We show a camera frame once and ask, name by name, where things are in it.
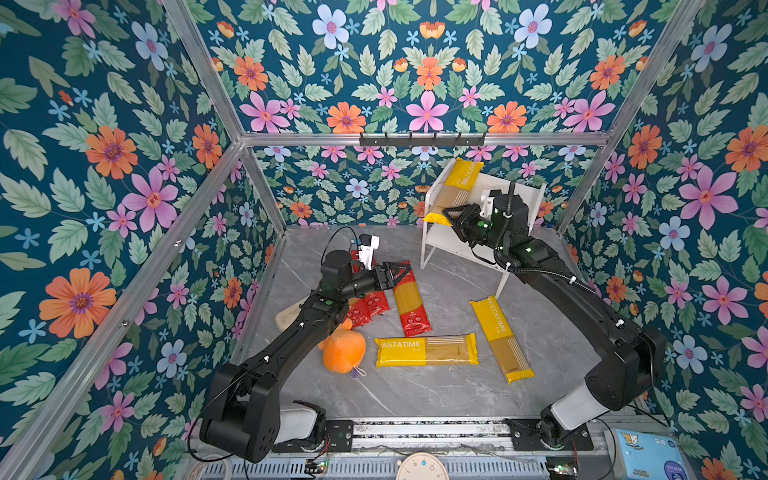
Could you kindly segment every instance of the red pasta package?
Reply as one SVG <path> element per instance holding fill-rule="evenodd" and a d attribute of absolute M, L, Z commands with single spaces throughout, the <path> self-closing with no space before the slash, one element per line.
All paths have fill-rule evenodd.
<path fill-rule="evenodd" d="M 416 277 L 413 270 L 408 272 L 406 278 L 402 279 L 394 289 L 397 310 L 400 312 L 400 322 L 402 330 L 406 336 L 420 335 L 432 331 L 432 325 L 429 324 L 427 312 L 424 310 L 422 296 L 419 288 L 416 286 Z"/>

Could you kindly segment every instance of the blue package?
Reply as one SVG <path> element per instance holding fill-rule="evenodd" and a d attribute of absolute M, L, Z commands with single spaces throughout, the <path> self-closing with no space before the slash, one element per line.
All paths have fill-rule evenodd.
<path fill-rule="evenodd" d="M 616 456 L 614 476 L 619 480 L 692 480 L 686 472 L 677 441 L 671 437 L 631 430 L 605 432 L 611 457 Z"/>

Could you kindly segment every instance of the marble surface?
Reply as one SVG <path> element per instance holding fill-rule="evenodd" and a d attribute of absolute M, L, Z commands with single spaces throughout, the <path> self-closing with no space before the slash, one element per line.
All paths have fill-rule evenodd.
<path fill-rule="evenodd" d="M 287 244 L 266 305 L 252 339 L 249 356 L 257 354 L 278 334 L 274 317 L 305 297 L 320 278 L 319 258 L 333 229 L 289 229 Z M 403 336 L 392 292 L 391 310 L 358 329 L 366 337 L 365 377 L 331 373 L 322 352 L 313 350 L 285 383 L 281 403 L 294 399 L 323 406 L 328 416 L 538 415 L 584 378 L 599 357 L 589 342 L 540 293 L 510 276 L 499 298 L 512 331 L 518 337 L 536 377 L 507 385 L 488 346 L 470 300 L 492 295 L 501 274 L 453 255 L 435 251 L 419 269 L 421 229 L 418 227 L 355 227 L 358 234 L 381 237 L 378 261 L 411 260 L 433 332 L 427 335 L 477 333 L 480 364 L 376 368 L 376 337 Z M 349 231 L 340 232 L 331 250 L 345 248 Z M 563 258 L 565 245 L 554 230 L 534 229 Z"/>

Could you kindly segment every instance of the orange plush toy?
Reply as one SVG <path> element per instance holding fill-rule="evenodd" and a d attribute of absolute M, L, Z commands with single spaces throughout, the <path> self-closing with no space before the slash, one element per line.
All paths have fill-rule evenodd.
<path fill-rule="evenodd" d="M 323 363 L 335 373 L 349 373 L 360 365 L 366 354 L 366 339 L 359 332 L 353 332 L 352 320 L 346 319 L 336 327 L 336 331 L 320 342 L 323 351 Z"/>

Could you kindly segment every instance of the round white device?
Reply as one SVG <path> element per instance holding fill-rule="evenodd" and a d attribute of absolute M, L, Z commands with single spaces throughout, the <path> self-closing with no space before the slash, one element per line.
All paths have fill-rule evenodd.
<path fill-rule="evenodd" d="M 449 480 L 445 466 L 429 453 L 414 453 L 398 466 L 397 480 Z"/>

